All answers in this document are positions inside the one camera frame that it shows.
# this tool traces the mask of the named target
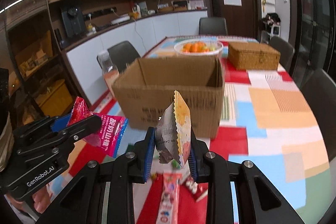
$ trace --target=metal bolt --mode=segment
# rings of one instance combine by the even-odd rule
[[[90,168],[93,168],[97,165],[97,162],[95,160],[90,160],[88,163],[87,163],[87,166],[90,167]]]
[[[253,162],[251,162],[250,160],[246,160],[246,161],[244,161],[244,165],[247,168],[251,168],[251,167],[253,167]]]
[[[132,159],[132,158],[134,158],[135,157],[135,153],[134,152],[127,152],[126,153],[126,158],[129,158],[129,159]]]
[[[213,159],[216,156],[216,154],[211,151],[207,152],[205,155],[207,156],[207,158],[210,158],[210,159]]]

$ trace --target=bottle label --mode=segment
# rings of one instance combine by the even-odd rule
[[[107,85],[107,87],[109,88],[109,90],[110,90],[110,92],[111,92],[113,98],[114,98],[115,96],[114,96],[114,92],[113,92],[113,90],[112,90],[112,84],[113,84],[114,81],[118,78],[118,76],[119,76],[119,72],[118,72],[118,70],[111,70],[111,71],[109,71],[108,73],[106,73],[106,74],[104,75],[104,80],[105,80],[106,85]]]

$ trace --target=white plastic basket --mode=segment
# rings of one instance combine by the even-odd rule
[[[182,49],[184,45],[186,44],[196,44],[197,42],[203,42],[207,45],[207,47],[214,47],[215,50],[211,52],[183,52]],[[220,42],[217,42],[216,40],[213,39],[207,39],[207,38],[193,38],[193,39],[187,39],[184,41],[181,41],[177,43],[174,46],[174,51],[177,54],[180,55],[187,55],[187,56],[204,56],[204,55],[218,55],[221,57],[221,53],[223,50],[223,44]]]

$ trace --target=red snack wrapper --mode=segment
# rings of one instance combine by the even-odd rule
[[[91,115],[101,118],[102,125],[98,132],[83,138],[87,143],[100,147],[106,155],[117,157],[121,137],[126,129],[128,119],[121,116],[110,116],[89,111],[83,98],[77,97],[73,105],[68,126]]]
[[[181,174],[163,173],[163,190],[156,224],[177,224]]]
[[[183,182],[183,185],[190,190],[196,202],[200,201],[201,199],[203,199],[204,197],[208,195],[208,184],[207,183],[198,184],[194,182],[191,175],[189,175],[186,178],[186,180]]]

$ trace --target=colorful tablecloth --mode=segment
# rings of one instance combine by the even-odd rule
[[[152,49],[148,58],[174,55],[173,46],[188,37],[170,37]],[[204,140],[209,149],[225,159],[241,163],[253,161],[278,188],[306,224],[316,224],[331,203],[331,175],[327,152],[320,129],[303,95],[288,73],[278,71],[236,71],[226,59],[230,41],[256,42],[251,38],[213,37],[224,45],[225,68],[223,112],[218,136]],[[97,112],[121,114],[120,106],[108,95]],[[118,155],[132,148],[146,132],[128,127]],[[76,143],[69,161],[71,167],[50,185],[58,193],[89,160],[112,160],[84,141]],[[170,170],[153,161],[152,172]],[[145,185],[134,185],[134,210],[137,224],[155,223],[162,191],[162,178]],[[233,194],[234,219],[238,222],[236,197]],[[196,203],[181,187],[179,224],[205,223],[206,199]]]

